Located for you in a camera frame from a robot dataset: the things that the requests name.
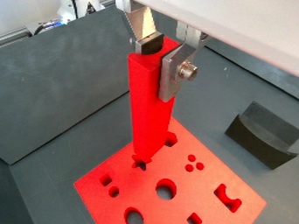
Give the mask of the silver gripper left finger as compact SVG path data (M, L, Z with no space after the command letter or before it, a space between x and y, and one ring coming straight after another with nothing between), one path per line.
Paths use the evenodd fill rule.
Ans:
M164 35L156 30L152 11L144 6L125 14L135 52L141 55L157 53L164 44Z

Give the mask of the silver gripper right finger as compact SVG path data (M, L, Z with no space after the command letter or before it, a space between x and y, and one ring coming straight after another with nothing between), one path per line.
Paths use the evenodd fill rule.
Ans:
M192 81L196 77L199 68L192 64L193 56L209 40L211 35L201 34L196 47L181 44L163 56L159 87L159 98L163 102L168 102L175 97L183 81Z

